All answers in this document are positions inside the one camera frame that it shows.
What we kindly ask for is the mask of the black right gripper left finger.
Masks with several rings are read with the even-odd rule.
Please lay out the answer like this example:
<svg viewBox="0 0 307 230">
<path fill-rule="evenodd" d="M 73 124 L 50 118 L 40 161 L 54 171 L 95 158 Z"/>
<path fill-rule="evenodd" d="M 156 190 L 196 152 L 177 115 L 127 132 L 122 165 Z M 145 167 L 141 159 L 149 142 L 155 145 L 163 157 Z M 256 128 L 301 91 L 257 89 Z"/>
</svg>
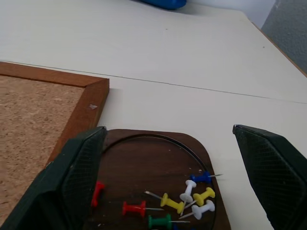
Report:
<svg viewBox="0 0 307 230">
<path fill-rule="evenodd" d="M 0 230 L 82 230 L 90 212 L 107 129 L 69 139 L 30 184 Z"/>
</svg>

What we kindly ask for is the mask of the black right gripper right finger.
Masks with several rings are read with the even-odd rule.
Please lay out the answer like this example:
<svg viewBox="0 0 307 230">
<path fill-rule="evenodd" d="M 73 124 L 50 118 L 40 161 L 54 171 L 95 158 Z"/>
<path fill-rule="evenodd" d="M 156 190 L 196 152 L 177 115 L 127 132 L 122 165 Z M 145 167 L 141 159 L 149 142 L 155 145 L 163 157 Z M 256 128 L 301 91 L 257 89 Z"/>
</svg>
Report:
<svg viewBox="0 0 307 230">
<path fill-rule="evenodd" d="M 307 158 L 286 138 L 234 125 L 248 179 L 274 230 L 307 230 Z"/>
</svg>

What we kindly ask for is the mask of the dark brown wooden tray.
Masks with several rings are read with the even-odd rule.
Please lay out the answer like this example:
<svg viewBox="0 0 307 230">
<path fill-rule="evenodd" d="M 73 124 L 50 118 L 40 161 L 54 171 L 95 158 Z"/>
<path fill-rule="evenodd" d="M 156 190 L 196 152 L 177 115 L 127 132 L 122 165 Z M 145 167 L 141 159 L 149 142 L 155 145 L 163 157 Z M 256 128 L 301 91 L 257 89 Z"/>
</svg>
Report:
<svg viewBox="0 0 307 230">
<path fill-rule="evenodd" d="M 175 132 L 158 132 L 129 129 L 113 129 L 104 141 L 98 180 L 105 185 L 97 207 L 92 211 L 83 230 L 167 230 L 163 227 L 148 228 L 148 216 L 154 218 L 172 216 L 179 220 L 175 209 L 160 207 L 158 196 L 164 193 L 175 202 L 185 192 L 191 174 L 213 174 L 213 167 L 205 147 L 195 138 Z M 215 191 L 215 211 L 203 213 L 200 220 L 193 216 L 189 223 L 174 223 L 172 230 L 231 230 L 216 179 L 211 184 L 198 183 L 193 193 L 203 193 L 207 187 Z M 139 205 L 163 211 L 146 211 L 122 215 L 122 205 Z"/>
</svg>

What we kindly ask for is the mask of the red pushpin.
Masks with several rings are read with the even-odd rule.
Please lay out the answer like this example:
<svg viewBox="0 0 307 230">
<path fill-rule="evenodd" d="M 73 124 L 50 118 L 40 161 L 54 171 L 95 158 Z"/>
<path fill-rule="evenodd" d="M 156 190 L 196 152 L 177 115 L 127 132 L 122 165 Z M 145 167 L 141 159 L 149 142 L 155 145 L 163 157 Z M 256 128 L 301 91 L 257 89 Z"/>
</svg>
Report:
<svg viewBox="0 0 307 230">
<path fill-rule="evenodd" d="M 91 207 L 97 207 L 99 197 L 100 197 L 102 191 L 104 190 L 104 188 L 105 188 L 105 185 L 102 182 L 100 182 L 100 181 L 96 182 L 94 192 L 93 192 L 92 201 L 91 201 Z"/>
<path fill-rule="evenodd" d="M 142 218 L 145 217 L 146 211 L 163 211 L 162 208 L 152 208 L 146 206 L 146 201 L 142 201 L 139 205 L 128 204 L 126 201 L 122 205 L 122 215 L 129 213 L 138 213 Z"/>
</svg>

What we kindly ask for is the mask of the wooden framed cork board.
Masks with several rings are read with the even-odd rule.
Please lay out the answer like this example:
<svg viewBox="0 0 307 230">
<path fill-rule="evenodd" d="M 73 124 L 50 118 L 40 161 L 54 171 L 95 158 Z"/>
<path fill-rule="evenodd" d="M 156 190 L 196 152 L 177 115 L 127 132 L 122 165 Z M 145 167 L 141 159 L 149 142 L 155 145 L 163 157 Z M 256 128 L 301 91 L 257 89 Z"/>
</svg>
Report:
<svg viewBox="0 0 307 230">
<path fill-rule="evenodd" d="M 0 61 L 0 225 L 65 142 L 97 126 L 109 79 Z"/>
</svg>

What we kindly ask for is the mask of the blue pushpin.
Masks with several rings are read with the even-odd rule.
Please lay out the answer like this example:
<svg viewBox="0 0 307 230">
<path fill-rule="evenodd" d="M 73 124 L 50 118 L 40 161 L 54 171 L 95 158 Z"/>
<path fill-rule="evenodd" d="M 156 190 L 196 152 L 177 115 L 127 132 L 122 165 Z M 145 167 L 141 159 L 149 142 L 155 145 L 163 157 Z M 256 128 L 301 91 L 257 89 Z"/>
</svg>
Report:
<svg viewBox="0 0 307 230">
<path fill-rule="evenodd" d="M 206 183 L 206 184 L 211 184 L 212 179 L 214 177 L 221 176 L 222 174 L 210 174 L 209 171 L 205 171 L 202 175 L 193 175 L 191 174 L 189 176 L 189 179 L 194 181 L 195 183 Z"/>
</svg>

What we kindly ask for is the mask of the yellow pushpin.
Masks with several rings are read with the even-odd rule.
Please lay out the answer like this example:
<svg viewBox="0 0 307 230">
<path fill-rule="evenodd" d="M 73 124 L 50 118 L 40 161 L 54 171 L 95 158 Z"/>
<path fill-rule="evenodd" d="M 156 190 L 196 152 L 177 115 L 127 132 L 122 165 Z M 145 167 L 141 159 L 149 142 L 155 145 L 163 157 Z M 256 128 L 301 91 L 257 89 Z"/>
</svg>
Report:
<svg viewBox="0 0 307 230">
<path fill-rule="evenodd" d="M 188 208 L 188 207 L 190 207 L 194 204 L 197 204 L 198 206 L 203 206 L 204 200 L 209 198 L 209 197 L 215 198 L 215 191 L 212 188 L 207 187 L 206 191 L 201 193 L 201 194 L 194 193 L 193 196 L 192 196 L 193 201 L 190 204 L 186 205 L 184 207 L 184 209 L 186 209 L 186 208 Z"/>
<path fill-rule="evenodd" d="M 168 206 L 176 210 L 178 214 L 181 214 L 184 210 L 184 202 L 175 202 L 168 197 L 167 193 L 164 193 L 163 196 L 158 196 L 150 191 L 145 191 L 146 194 L 158 198 L 160 200 L 160 207 Z"/>
</svg>

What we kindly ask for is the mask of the white pushpin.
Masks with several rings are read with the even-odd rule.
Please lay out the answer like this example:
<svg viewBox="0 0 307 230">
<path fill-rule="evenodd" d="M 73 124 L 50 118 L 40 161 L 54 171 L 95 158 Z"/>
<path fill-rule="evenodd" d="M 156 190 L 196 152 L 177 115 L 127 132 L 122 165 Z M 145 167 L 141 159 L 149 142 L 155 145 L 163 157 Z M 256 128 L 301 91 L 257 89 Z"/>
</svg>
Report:
<svg viewBox="0 0 307 230">
<path fill-rule="evenodd" d="M 179 196 L 179 198 L 183 202 L 191 203 L 193 201 L 193 197 L 191 196 L 191 192 L 192 192 L 193 188 L 195 188 L 197 186 L 197 184 L 192 180 L 186 180 L 185 183 L 186 183 L 185 192 L 182 193 Z"/>
<path fill-rule="evenodd" d="M 199 207 L 197 205 L 193 205 L 192 206 L 192 212 L 181 216 L 179 219 L 184 219 L 184 218 L 187 218 L 189 216 L 194 216 L 195 219 L 200 220 L 202 218 L 203 213 L 205 213 L 207 211 L 210 211 L 210 212 L 215 211 L 215 204 L 211 200 L 207 200 L 206 204 L 201 206 L 201 207 Z"/>
</svg>

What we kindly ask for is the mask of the green pushpin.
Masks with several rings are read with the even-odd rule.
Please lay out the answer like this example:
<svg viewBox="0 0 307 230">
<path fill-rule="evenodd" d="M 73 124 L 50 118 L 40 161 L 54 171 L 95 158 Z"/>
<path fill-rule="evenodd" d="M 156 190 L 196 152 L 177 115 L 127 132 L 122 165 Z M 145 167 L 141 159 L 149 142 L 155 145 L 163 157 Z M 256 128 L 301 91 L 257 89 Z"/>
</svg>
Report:
<svg viewBox="0 0 307 230">
<path fill-rule="evenodd" d="M 163 227 L 167 230 L 172 230 L 172 225 L 174 223 L 189 223 L 186 220 L 172 220 L 170 214 L 166 214 L 165 217 L 154 218 L 153 216 L 148 216 L 148 228 L 153 229 L 154 227 Z"/>
</svg>

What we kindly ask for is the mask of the blue plastic object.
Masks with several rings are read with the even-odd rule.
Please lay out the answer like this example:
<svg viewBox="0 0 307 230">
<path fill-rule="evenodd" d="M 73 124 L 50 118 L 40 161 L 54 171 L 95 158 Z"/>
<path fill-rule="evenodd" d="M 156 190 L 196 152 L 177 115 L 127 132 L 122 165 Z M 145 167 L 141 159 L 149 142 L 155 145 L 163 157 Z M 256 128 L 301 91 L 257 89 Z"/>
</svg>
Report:
<svg viewBox="0 0 307 230">
<path fill-rule="evenodd" d="M 140 0 L 140 1 L 166 10 L 176 10 L 184 7 L 187 4 L 187 0 Z"/>
</svg>

